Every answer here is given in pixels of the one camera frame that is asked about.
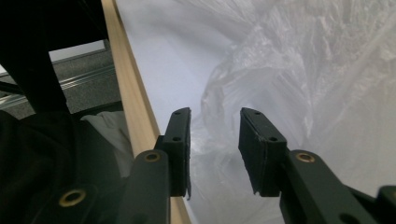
plastic bag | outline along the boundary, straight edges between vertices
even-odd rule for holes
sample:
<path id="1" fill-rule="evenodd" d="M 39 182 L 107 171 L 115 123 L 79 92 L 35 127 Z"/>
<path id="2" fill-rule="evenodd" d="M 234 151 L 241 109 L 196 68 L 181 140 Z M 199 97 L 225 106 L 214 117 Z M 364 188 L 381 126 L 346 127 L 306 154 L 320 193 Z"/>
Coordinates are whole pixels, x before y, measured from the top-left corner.
<path id="1" fill-rule="evenodd" d="M 189 204 L 199 223 L 283 223 L 278 199 L 253 195 L 237 148 L 243 106 L 350 187 L 375 196 L 396 184 L 395 1 L 191 3 L 245 34 L 192 121 Z"/>

black bracket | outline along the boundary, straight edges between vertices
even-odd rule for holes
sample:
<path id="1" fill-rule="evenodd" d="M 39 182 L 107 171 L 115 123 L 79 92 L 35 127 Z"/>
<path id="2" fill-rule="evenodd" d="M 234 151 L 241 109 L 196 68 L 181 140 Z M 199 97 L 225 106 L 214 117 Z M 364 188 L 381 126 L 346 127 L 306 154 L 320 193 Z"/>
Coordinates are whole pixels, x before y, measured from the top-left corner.
<path id="1" fill-rule="evenodd" d="M 153 150 L 134 160 L 118 224 L 168 224 L 171 196 L 191 194 L 189 108 L 175 111 Z"/>
<path id="2" fill-rule="evenodd" d="M 243 108 L 239 150 L 254 192 L 281 193 L 287 224 L 394 223 L 396 187 L 382 188 L 376 199 L 348 188 L 316 154 L 287 149 L 285 137 L 263 113 Z"/>

white plastic sheet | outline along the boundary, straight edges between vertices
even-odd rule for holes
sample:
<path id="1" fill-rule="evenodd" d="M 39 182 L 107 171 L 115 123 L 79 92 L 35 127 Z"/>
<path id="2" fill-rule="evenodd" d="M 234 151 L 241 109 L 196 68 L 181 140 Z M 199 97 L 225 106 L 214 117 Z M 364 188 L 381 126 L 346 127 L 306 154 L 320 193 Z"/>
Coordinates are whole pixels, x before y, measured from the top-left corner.
<path id="1" fill-rule="evenodd" d="M 192 105 L 188 206 L 196 223 L 283 223 L 277 199 L 253 195 L 237 149 L 243 106 L 263 112 L 290 149 L 319 154 L 350 187 L 375 196 L 378 187 L 396 184 L 395 1 L 139 4 L 120 10 L 124 23 L 134 20 L 133 7 L 142 18 L 156 18 L 140 18 L 144 25 L 131 23 L 137 33 L 128 32 L 156 116 Z M 144 16 L 153 8 L 156 15 Z M 147 30 L 148 40 L 161 43 L 157 48 L 172 47 L 161 51 L 163 58 L 155 55 L 159 60 L 139 40 Z M 176 79 L 175 88 L 150 79 L 155 71 L 145 73 L 145 64 L 164 58 L 169 70 L 160 73 L 198 84 L 184 83 L 190 90 L 179 92 Z M 168 94 L 177 101 L 164 105 Z"/>

black cloth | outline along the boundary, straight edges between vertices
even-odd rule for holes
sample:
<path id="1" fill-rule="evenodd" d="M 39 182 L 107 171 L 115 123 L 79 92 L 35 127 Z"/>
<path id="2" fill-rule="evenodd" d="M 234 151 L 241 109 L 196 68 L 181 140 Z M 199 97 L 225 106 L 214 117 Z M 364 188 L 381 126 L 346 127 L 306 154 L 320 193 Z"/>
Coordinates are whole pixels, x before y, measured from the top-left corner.
<path id="1" fill-rule="evenodd" d="M 65 112 L 17 120 L 0 111 L 0 223 L 32 223 L 52 195 L 74 184 L 99 189 L 89 220 L 107 214 L 105 223 L 123 193 L 112 148 L 88 122 Z"/>
<path id="2" fill-rule="evenodd" d="M 0 0 L 0 64 L 35 112 L 68 111 L 49 51 L 106 39 L 100 0 Z"/>

wooden plank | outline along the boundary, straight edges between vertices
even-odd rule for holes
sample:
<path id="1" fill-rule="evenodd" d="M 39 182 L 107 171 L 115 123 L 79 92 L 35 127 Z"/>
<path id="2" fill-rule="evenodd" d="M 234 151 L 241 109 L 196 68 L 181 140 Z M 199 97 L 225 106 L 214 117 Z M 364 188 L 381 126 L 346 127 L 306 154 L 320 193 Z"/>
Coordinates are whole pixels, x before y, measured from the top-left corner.
<path id="1" fill-rule="evenodd" d="M 134 155 L 152 149 L 160 134 L 115 0 L 102 0 L 120 95 Z M 171 198 L 171 223 L 191 223 L 181 197 Z"/>

